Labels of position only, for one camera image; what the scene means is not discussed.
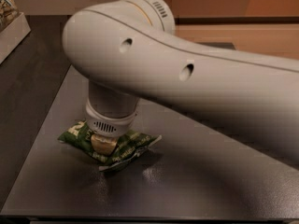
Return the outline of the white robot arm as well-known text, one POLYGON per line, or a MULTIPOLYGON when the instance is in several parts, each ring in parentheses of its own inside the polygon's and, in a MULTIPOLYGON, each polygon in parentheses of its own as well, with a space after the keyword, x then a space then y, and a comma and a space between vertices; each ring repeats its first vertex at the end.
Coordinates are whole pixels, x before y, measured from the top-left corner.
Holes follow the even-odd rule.
POLYGON ((87 121, 97 133, 125 134, 146 99, 298 165, 298 61, 181 39, 164 0, 83 8, 65 24, 62 42, 89 80, 87 121))

